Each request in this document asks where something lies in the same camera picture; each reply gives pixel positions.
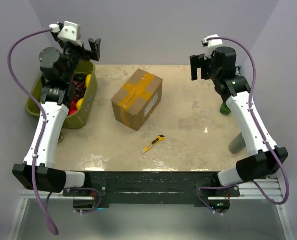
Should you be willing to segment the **taped cardboard express box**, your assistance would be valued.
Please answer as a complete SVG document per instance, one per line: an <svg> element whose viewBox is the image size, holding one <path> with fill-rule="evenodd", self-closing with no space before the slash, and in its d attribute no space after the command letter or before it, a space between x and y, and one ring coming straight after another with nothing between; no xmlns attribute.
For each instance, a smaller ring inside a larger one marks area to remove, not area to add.
<svg viewBox="0 0 297 240"><path fill-rule="evenodd" d="M162 100L163 79L137 69L111 99L115 119L138 131Z"/></svg>

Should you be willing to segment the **yellow utility knife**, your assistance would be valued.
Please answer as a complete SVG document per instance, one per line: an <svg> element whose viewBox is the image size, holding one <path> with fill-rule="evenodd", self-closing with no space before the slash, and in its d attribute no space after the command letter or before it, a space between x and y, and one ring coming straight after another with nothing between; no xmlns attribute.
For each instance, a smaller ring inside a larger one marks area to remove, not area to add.
<svg viewBox="0 0 297 240"><path fill-rule="evenodd" d="M156 144L158 144L164 140L165 140L165 136L159 135L157 138L155 138L152 142L150 142L147 146L144 147L144 149L141 151L141 154L144 155L146 152L151 150Z"/></svg>

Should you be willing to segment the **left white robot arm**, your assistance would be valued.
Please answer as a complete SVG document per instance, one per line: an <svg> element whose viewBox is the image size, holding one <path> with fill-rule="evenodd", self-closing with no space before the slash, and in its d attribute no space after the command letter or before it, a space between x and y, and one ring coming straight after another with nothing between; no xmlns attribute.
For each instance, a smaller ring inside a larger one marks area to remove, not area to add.
<svg viewBox="0 0 297 240"><path fill-rule="evenodd" d="M46 31L63 51L47 47L39 54L41 93L33 96L25 91L40 109L38 125L23 163L15 164L12 173L28 190L60 193L74 188L80 196L87 196L92 184L86 180L85 173L55 168L56 149L64 126L77 129L85 125L88 115L82 110L75 113L79 124L67 123L76 91L73 80L82 62L100 60L101 39L90 38L90 49L85 49L80 24L70 21L51 24Z"/></svg>

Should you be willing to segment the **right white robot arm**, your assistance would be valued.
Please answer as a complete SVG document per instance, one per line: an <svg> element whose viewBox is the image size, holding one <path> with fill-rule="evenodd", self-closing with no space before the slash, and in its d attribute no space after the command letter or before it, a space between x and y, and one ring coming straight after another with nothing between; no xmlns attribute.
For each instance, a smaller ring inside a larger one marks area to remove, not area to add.
<svg viewBox="0 0 297 240"><path fill-rule="evenodd" d="M231 47L217 47L210 56L190 56L191 78L197 80L198 69L202 79L211 79L215 91L237 119L248 157L239 160L235 167L218 173L217 181L211 184L214 195L221 197L229 186L250 182L274 175L288 157L285 147L278 144L268 133L251 97L247 79L237 74L237 53Z"/></svg>

